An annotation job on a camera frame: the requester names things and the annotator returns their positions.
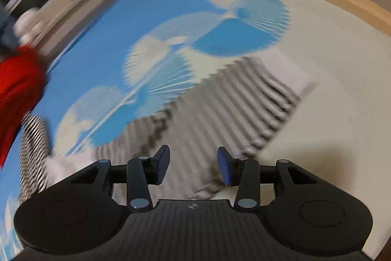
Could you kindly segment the striped grey hooded sweater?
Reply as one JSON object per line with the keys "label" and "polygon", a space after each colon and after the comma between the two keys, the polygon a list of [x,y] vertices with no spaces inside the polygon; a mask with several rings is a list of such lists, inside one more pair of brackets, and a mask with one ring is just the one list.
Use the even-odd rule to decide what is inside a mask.
{"label": "striped grey hooded sweater", "polygon": [[22,203],[102,159],[112,164],[153,155],[167,144],[173,165],[153,198],[209,199],[223,182],[216,150],[252,158],[284,126],[311,86],[306,72],[278,53],[247,56],[195,85],[163,108],[128,122],[117,138],[75,154],[51,150],[43,117],[26,113],[19,143]]}

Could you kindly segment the red knitted blanket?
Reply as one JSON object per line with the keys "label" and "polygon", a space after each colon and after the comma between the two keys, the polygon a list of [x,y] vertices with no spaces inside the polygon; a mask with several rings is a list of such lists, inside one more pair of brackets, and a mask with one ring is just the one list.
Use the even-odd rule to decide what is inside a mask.
{"label": "red knitted blanket", "polygon": [[22,119],[43,95],[46,76],[38,53],[20,46],[1,62],[1,165],[14,142]]}

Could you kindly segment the blue white patterned bedsheet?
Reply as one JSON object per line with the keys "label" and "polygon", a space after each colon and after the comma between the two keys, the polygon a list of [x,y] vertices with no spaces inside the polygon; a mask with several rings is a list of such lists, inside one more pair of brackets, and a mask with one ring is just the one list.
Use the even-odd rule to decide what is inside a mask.
{"label": "blue white patterned bedsheet", "polygon": [[252,159],[289,160],[363,202],[373,224],[361,250],[309,255],[278,242],[255,214],[234,210],[238,188],[224,184],[218,164],[223,187],[213,197],[153,198],[173,165],[171,149],[163,182],[148,187],[152,210],[130,214],[113,238],[77,254],[25,248],[14,226],[24,203],[21,127],[1,171],[1,259],[374,260],[390,236],[390,37],[331,3],[109,0],[49,65],[31,113],[44,118],[51,150],[75,154],[237,60],[273,53],[312,84]]}

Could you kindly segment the white plush toy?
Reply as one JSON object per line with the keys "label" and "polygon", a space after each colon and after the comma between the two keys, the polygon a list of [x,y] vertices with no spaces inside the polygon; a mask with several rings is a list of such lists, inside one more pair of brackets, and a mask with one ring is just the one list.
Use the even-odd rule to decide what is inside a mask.
{"label": "white plush toy", "polygon": [[24,12],[15,22],[13,32],[21,46],[32,43],[45,28],[40,9],[33,7]]}

